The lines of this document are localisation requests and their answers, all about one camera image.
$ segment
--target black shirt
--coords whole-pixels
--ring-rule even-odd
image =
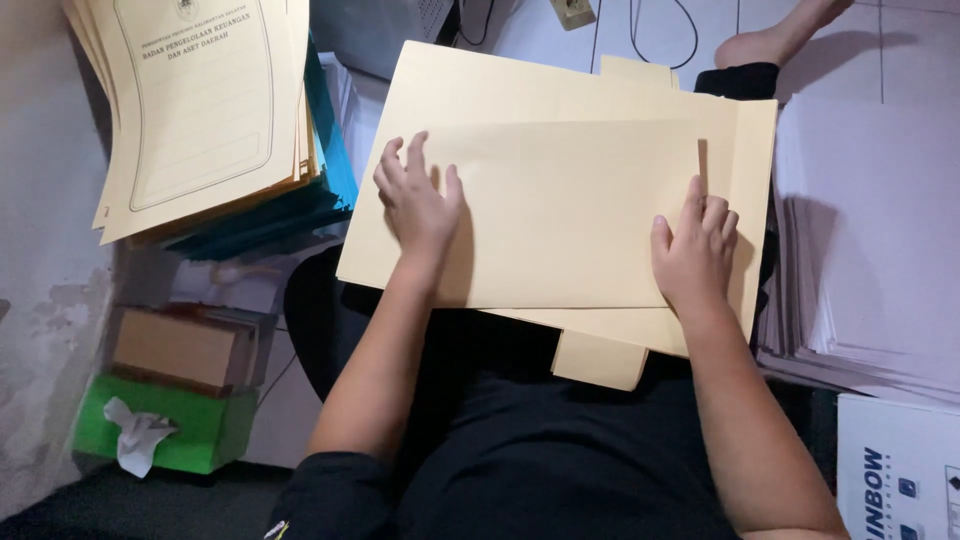
[[[314,454],[266,538],[737,538],[688,380],[613,399],[569,381],[478,386],[398,504],[373,457]]]

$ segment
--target brown box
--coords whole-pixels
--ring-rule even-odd
[[[252,380],[256,337],[250,324],[126,308],[112,372],[223,397],[262,382]]]

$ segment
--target tissue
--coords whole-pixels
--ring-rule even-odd
[[[130,412],[120,398],[104,405],[104,417],[120,426],[117,437],[117,461],[123,470],[142,479],[154,465],[154,450],[160,441],[178,429],[170,419],[153,412]]]

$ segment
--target wall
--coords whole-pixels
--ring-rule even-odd
[[[97,361],[106,174],[60,3],[0,0],[0,517],[77,477],[67,444]]]

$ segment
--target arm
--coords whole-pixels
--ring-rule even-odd
[[[690,183],[677,235],[658,216],[654,275],[684,328],[710,471],[747,539],[849,538],[813,459],[770,393],[727,302],[735,212]]]
[[[380,189],[400,258],[367,330],[334,383],[307,452],[357,452],[391,461],[406,429],[420,353],[446,249],[464,205],[456,169],[443,197],[426,173],[426,132],[410,143],[407,168],[396,138],[387,143],[373,181]]]

